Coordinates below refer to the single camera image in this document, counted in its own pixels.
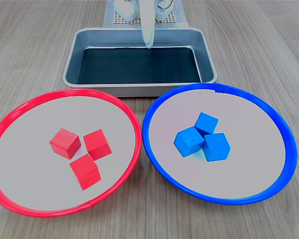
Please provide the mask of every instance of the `wood grain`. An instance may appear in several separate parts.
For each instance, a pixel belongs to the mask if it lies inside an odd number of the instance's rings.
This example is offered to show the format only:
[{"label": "wood grain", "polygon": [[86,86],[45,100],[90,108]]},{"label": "wood grain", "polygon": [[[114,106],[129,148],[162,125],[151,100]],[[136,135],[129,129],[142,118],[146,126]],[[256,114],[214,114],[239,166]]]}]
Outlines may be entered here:
[{"label": "wood grain", "polygon": [[[74,33],[103,25],[103,1],[0,1],[0,120],[23,102],[64,89]],[[289,124],[299,153],[299,1],[184,1],[201,29],[218,82],[246,90]],[[124,99],[142,123],[154,99]],[[201,201],[176,189],[144,149],[112,196],[75,215],[37,219],[0,206],[0,239],[299,239],[299,161],[279,194],[246,206]]]}]

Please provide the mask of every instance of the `metal tray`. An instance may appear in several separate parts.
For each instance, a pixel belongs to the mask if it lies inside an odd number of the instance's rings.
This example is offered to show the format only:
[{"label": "metal tray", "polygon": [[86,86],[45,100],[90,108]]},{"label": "metal tray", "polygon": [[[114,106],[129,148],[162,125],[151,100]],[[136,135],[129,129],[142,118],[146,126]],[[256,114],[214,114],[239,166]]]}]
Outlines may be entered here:
[{"label": "metal tray", "polygon": [[[153,48],[186,47],[192,50],[199,82],[213,83],[217,74],[203,33],[196,28],[157,28]],[[70,88],[90,88],[109,93],[116,97],[158,97],[165,92],[197,81],[184,83],[139,83],[126,84],[124,74],[120,84],[79,84],[80,72],[89,71],[81,68],[83,54],[91,48],[146,48],[140,28],[84,28],[75,33],[70,54],[63,74],[63,82]]]}]

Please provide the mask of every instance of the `grid panel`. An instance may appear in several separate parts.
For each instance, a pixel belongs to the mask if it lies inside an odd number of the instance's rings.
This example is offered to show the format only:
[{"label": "grid panel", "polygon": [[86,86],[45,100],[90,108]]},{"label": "grid panel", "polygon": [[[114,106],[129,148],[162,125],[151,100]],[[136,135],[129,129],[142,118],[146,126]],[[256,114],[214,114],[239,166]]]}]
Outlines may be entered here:
[{"label": "grid panel", "polygon": [[[175,12],[172,11],[164,21],[155,20],[155,22],[156,23],[177,23],[177,18],[176,18]],[[141,20],[135,19],[132,22],[127,22],[124,19],[122,19],[122,17],[120,15],[118,15],[116,12],[114,12],[114,24],[127,24],[127,23],[131,23],[131,24],[141,23]]]}]

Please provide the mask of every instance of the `red cube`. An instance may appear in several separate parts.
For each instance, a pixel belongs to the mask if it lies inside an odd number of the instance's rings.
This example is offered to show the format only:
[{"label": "red cube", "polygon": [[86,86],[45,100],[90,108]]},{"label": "red cube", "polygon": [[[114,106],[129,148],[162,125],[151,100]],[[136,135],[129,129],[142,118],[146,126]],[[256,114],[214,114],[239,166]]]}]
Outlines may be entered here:
[{"label": "red cube", "polygon": [[88,153],[98,160],[112,153],[109,142],[101,129],[83,137]]},{"label": "red cube", "polygon": [[82,190],[85,190],[101,180],[98,166],[88,154],[70,163],[75,177]]},{"label": "red cube", "polygon": [[62,128],[50,141],[50,145],[55,153],[71,159],[81,147],[81,141],[79,136]]}]

